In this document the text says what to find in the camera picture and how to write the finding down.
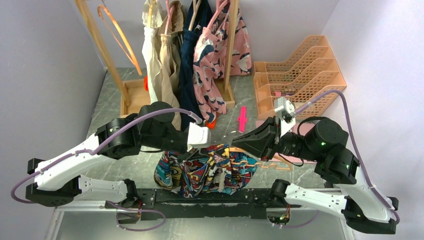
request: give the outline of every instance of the marble floor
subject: marble floor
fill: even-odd
[[[135,68],[118,68],[123,81],[144,78],[137,74]],[[233,131],[239,128],[237,117],[240,115],[241,106],[246,106],[246,131],[255,128],[257,120],[256,97],[252,76],[233,76],[230,79],[230,85],[234,93],[235,108],[231,109],[225,115],[220,115],[217,119],[215,129],[212,133],[212,143],[224,143],[231,137]],[[120,117],[121,95],[116,87],[111,75],[106,74],[103,86],[98,97],[97,105],[92,115],[88,135],[96,132],[97,128],[108,123],[114,118]],[[137,188],[156,188],[158,185],[154,182],[153,173],[161,158],[161,153],[144,153],[137,156],[128,156],[115,161],[112,164],[101,165],[92,168],[86,176],[94,179],[118,181],[122,179],[131,179],[135,181]],[[305,164],[303,167],[294,166],[293,171],[263,169],[258,168],[253,179],[247,185],[249,188],[270,188],[275,179],[284,179],[304,188],[323,188],[323,180],[314,173],[315,164]]]

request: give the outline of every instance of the gray wall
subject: gray wall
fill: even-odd
[[[250,34],[250,47],[255,61],[284,61],[308,35],[319,35],[339,0],[241,0],[240,9]],[[144,25],[142,19],[145,0],[105,0],[142,68]],[[165,8],[165,0],[159,0]],[[192,0],[180,0],[188,10]],[[212,10],[216,1],[209,0]],[[102,0],[87,4],[117,67],[132,67],[132,63],[116,43],[97,14]]]
[[[2,0],[0,22],[0,239],[41,240],[53,208],[9,192],[28,160],[85,139],[105,70],[70,1]]]
[[[371,180],[399,199],[396,235],[424,239],[424,2],[340,0],[322,32],[341,73],[353,132]],[[346,129],[340,100],[325,113]]]

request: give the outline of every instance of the hanging clothes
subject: hanging clothes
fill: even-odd
[[[182,198],[194,198],[201,192],[233,194],[245,187],[257,167],[233,164],[257,161],[242,152],[230,152],[226,144],[206,148],[208,156],[177,162],[178,154],[166,151],[154,170],[154,181],[161,187],[177,192]]]
[[[195,54],[195,46],[202,33],[202,29],[208,26],[212,18],[212,10],[207,0],[202,0],[197,10],[193,28],[189,29],[190,20],[193,17],[193,2],[187,13],[187,20],[184,23],[184,41],[181,46],[181,67],[179,71],[180,83],[180,101],[179,105],[182,109],[191,111],[203,118],[200,112],[198,102],[195,96],[193,86],[193,58]],[[181,129],[185,130],[190,122],[194,123],[193,118],[186,114],[181,115]]]
[[[229,9],[230,1],[218,17],[211,20],[213,21],[211,27],[203,28],[194,50],[194,94],[203,118],[209,123],[215,120],[217,113],[227,113],[226,103],[214,80],[224,77],[231,14]],[[243,76],[251,73],[250,52],[249,34],[238,9],[230,75]]]
[[[161,47],[159,58],[161,62],[161,99],[162,101],[170,104],[173,108],[180,108],[180,103],[176,97],[179,94],[180,87],[180,65],[181,56],[180,48],[183,43],[183,25],[186,15],[180,1],[173,1],[170,6],[173,7],[172,16],[167,16],[162,25],[160,26],[157,37],[160,39]],[[166,22],[170,18],[168,33],[165,34]],[[181,115],[179,112],[175,113],[172,120],[172,125],[176,130],[181,129]]]
[[[151,23],[149,25],[149,10],[151,9]],[[162,72],[159,52],[161,50],[161,42],[157,38],[158,30],[164,22],[165,11],[159,2],[155,0],[146,0],[143,9],[144,24],[144,43],[142,54],[147,67],[147,86],[150,96],[150,103],[157,102],[162,99]]]

